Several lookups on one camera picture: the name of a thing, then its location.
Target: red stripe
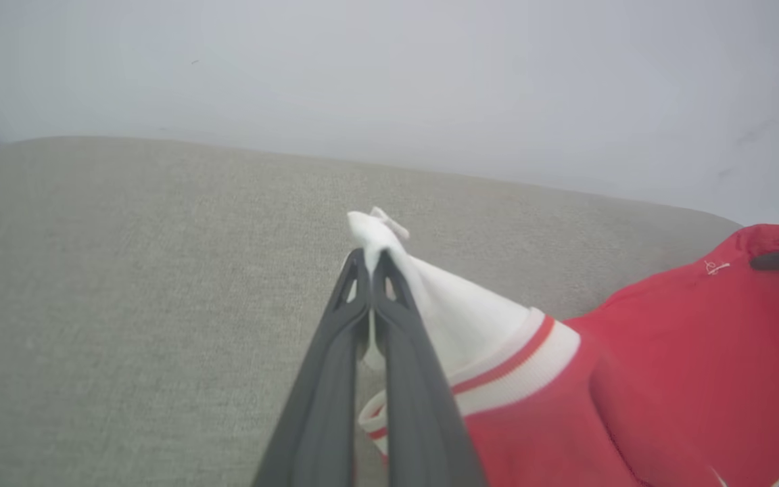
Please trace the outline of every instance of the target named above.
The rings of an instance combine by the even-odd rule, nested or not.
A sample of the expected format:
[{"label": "red stripe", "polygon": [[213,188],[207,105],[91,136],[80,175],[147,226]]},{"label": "red stripe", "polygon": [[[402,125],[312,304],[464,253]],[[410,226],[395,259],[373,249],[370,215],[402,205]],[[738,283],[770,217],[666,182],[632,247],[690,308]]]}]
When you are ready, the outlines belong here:
[{"label": "red stripe", "polygon": [[463,392],[470,391],[473,388],[478,388],[479,386],[488,384],[489,382],[500,379],[508,373],[513,372],[516,367],[525,363],[525,361],[531,358],[534,352],[540,348],[540,345],[545,342],[546,337],[548,337],[549,333],[551,333],[553,325],[554,318],[550,317],[550,315],[545,315],[543,318],[543,324],[541,324],[540,329],[537,330],[537,333],[535,333],[530,340],[528,340],[528,343],[525,343],[525,346],[522,346],[520,351],[513,354],[512,357],[508,358],[500,366],[497,366],[494,369],[483,373],[482,375],[478,375],[473,379],[468,379],[464,382],[456,384],[452,387],[452,393],[462,394]]},{"label": "red stripe", "polygon": [[380,440],[380,438],[383,438],[387,434],[386,426],[379,430],[375,430],[369,434],[372,440]]}]

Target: white fabric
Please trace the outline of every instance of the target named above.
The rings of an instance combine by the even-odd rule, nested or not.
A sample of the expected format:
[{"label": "white fabric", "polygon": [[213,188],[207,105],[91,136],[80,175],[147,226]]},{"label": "white fabric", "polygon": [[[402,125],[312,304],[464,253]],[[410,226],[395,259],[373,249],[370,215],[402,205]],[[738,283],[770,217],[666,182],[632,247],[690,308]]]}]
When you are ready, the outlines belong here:
[{"label": "white fabric", "polygon": [[[348,213],[350,231],[364,248],[370,274],[387,250],[408,280],[429,339],[451,386],[493,370],[516,355],[544,324],[545,314],[524,308],[487,289],[409,256],[399,237],[408,231],[379,208]],[[507,374],[455,396],[461,414],[479,413],[522,400],[544,388],[565,370],[581,340],[558,321],[532,354]],[[370,346],[369,360],[379,357]],[[386,393],[362,408],[358,422],[386,453]]]},{"label": "white fabric", "polygon": [[379,208],[372,213],[379,216],[348,213],[350,231],[364,249],[366,267],[371,275],[381,252],[389,252],[408,281],[444,373],[481,360],[521,327],[528,317],[527,308],[412,258],[386,222],[403,234],[407,231]]}]

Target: gray fabric surface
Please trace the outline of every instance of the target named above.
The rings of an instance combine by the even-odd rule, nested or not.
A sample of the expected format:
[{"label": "gray fabric surface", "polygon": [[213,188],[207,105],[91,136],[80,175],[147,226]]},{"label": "gray fabric surface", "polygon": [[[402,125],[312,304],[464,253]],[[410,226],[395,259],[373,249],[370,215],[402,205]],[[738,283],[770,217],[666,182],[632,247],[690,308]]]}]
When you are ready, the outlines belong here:
[{"label": "gray fabric surface", "polygon": [[[246,485],[344,256],[415,256],[559,318],[738,225],[652,204],[135,139],[0,147],[0,485]],[[362,379],[380,388],[374,373]],[[358,435],[362,485],[379,459]]]}]

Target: couch cushion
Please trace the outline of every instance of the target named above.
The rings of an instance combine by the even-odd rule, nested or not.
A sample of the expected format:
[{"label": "couch cushion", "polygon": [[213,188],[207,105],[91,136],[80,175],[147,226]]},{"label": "couch cushion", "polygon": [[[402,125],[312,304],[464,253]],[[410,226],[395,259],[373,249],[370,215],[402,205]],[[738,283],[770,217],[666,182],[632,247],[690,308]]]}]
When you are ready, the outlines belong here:
[{"label": "couch cushion", "polygon": [[[169,141],[0,147],[0,485],[248,484],[381,206],[412,254],[557,318],[699,258],[709,214]],[[362,374],[361,397],[381,384]],[[356,439],[362,484],[383,471]]]}]

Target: red jersey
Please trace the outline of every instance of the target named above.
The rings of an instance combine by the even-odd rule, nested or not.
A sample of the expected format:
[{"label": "red jersey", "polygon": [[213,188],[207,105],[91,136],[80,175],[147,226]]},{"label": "red jersey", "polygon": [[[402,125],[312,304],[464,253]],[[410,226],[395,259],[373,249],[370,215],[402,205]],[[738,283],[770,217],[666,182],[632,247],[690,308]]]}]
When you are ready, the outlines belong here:
[{"label": "red jersey", "polygon": [[[779,226],[562,324],[531,311],[448,377],[491,487],[779,487]],[[386,453],[384,395],[361,426]]]}]

